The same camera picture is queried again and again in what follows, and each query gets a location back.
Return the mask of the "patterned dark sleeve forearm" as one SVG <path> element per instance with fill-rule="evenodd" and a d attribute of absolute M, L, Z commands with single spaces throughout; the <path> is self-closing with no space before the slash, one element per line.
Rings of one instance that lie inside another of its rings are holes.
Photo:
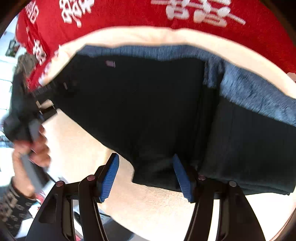
<path fill-rule="evenodd" d="M 1 221 L 13 237 L 17 236 L 30 207 L 37 201 L 32 185 L 27 184 L 22 191 L 16 182 L 17 178 L 13 177 L 8 186 L 1 186 Z"/>

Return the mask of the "person's left hand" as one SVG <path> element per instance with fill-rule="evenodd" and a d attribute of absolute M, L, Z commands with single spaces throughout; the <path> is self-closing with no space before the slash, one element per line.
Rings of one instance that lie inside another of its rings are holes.
<path fill-rule="evenodd" d="M 12 185 L 24 197 L 34 199 L 50 182 L 47 169 L 50 165 L 49 147 L 41 124 L 32 126 L 33 141 L 17 140 L 12 154 L 14 177 Z"/>

